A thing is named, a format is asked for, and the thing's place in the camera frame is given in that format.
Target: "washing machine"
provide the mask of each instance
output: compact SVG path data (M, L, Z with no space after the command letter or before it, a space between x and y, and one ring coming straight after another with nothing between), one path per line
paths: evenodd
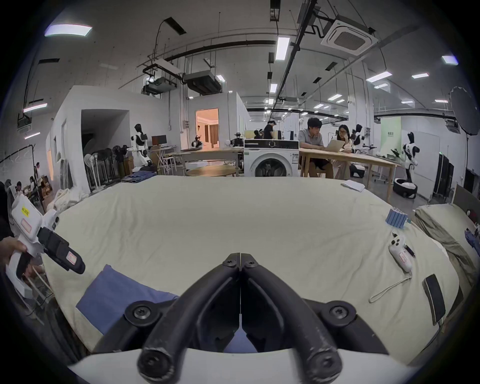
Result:
M249 177L298 176L299 142L245 139L243 171Z

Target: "red label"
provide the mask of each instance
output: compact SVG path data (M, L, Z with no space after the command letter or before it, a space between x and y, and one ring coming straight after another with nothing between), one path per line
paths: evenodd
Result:
M28 233L31 232L32 226L31 226L30 224L28 224L25 219L22 219L21 224L22 224L22 227L25 228L25 230L26 230Z
M71 252L68 252L68 255L67 255L67 260L72 263L73 265L75 265L75 263L77 262L77 256L75 256L73 253Z

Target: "white bed sheet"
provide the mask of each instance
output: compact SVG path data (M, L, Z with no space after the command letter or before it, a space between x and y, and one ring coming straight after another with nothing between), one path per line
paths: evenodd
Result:
M438 330L422 281L435 273L446 311L458 277L437 245L406 224L416 253L413 278L380 300L370 296L405 277L390 255L390 205L340 180L156 176L122 183L60 215L57 233L84 259L83 275L44 257L68 322L92 350L101 333L75 308L110 264L152 288L181 295L230 253L251 253L300 296L353 304L390 354L409 363Z

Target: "green sign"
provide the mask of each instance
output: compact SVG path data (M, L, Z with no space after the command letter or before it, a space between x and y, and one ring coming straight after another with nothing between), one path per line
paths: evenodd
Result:
M402 153L402 120L401 117L382 118L382 136L380 154L393 155L392 149Z

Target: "gray shirt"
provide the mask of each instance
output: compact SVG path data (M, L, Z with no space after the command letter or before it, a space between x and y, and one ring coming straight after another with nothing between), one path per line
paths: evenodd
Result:
M308 133L308 129L302 129L299 132L298 140L301 143L307 143L311 145L324 145L324 141L322 139L322 134L318 133L317 137L310 137Z

